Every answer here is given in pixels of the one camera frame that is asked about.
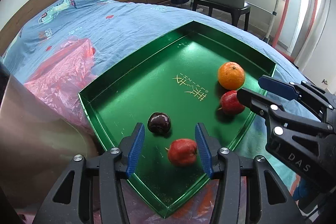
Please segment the red plum right side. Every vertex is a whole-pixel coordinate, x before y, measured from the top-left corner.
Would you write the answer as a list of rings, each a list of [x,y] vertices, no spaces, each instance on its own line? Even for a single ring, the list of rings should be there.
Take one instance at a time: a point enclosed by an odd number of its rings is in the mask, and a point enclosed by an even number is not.
[[[245,110],[245,106],[239,102],[237,91],[231,90],[220,98],[220,107],[218,110],[222,110],[226,115],[238,115]]]

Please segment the red plum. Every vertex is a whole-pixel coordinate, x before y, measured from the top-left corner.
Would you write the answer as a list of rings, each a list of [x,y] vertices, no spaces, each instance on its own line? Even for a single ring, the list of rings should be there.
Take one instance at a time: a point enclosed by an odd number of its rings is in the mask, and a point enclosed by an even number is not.
[[[245,110],[245,106],[239,102],[237,91],[231,90],[220,98],[220,107],[218,110],[222,110],[226,115],[238,115]]]
[[[189,166],[197,160],[198,146],[192,139],[174,140],[166,149],[169,162],[175,166]]]

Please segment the orange in tray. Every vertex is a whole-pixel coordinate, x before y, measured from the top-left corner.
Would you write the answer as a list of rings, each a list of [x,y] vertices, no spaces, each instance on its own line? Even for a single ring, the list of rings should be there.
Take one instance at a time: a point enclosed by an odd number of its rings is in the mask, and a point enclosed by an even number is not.
[[[227,90],[237,90],[245,82],[244,69],[235,62],[226,62],[218,69],[218,82]]]

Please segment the pink hoop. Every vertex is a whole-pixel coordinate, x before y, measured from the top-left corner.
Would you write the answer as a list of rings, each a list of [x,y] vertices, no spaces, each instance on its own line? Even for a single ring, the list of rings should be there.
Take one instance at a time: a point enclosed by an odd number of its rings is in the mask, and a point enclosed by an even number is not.
[[[306,42],[318,10],[318,0],[285,0],[273,47],[294,62]]]

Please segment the black steel electric kettle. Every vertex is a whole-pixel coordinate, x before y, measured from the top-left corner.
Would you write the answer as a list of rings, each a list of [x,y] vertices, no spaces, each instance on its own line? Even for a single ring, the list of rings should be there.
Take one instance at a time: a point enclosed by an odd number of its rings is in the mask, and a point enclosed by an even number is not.
[[[21,214],[35,214],[77,154],[98,152],[91,134],[68,123],[1,66],[1,188]]]

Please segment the green metal tray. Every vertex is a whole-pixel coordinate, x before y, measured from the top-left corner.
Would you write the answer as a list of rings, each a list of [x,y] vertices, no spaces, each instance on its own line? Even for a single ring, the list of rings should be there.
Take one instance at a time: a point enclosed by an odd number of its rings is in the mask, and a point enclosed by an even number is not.
[[[203,123],[221,145],[234,149],[255,117],[248,109],[232,118],[219,111],[224,89],[218,82],[218,69],[228,61],[243,68],[246,88],[265,94],[258,79],[274,74],[274,61],[241,39],[195,21],[143,46],[79,93],[104,149],[118,145],[136,123],[147,124],[155,112],[170,117],[166,136],[145,133],[136,171],[128,181],[163,218],[174,214],[208,182],[200,161],[187,167],[169,162],[166,150],[171,142],[194,138],[196,124]]]

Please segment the dark purple plum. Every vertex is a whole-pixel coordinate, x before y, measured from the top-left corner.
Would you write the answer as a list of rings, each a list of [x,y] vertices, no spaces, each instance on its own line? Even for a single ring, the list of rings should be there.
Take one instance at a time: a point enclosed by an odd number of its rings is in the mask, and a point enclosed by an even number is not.
[[[149,117],[147,128],[155,135],[166,135],[171,129],[171,119],[166,113],[155,112]]]

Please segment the red plum front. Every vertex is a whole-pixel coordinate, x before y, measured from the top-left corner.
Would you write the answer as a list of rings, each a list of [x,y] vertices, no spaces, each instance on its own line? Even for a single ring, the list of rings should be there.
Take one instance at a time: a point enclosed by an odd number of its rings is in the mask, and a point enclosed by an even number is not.
[[[175,166],[189,166],[197,160],[198,146],[192,139],[174,140],[166,149],[169,162]]]

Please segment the blue patterned bedsheet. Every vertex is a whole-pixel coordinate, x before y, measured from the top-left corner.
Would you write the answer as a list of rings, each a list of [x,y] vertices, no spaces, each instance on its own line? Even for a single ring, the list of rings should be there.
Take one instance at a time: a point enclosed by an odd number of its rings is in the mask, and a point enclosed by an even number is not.
[[[241,39],[274,61],[276,69],[272,77],[286,83],[300,83],[305,80],[304,75],[274,48],[230,24],[190,10],[112,0],[56,1],[21,28],[15,42],[1,57],[1,64],[26,88],[25,82],[38,66],[52,56],[61,43],[70,38],[86,38],[92,43],[135,38],[152,42],[193,21],[224,32],[235,39]],[[93,129],[64,119],[91,134],[97,151],[109,150],[102,147]],[[265,141],[264,119],[255,115],[249,129],[234,150],[245,157],[265,155]]]

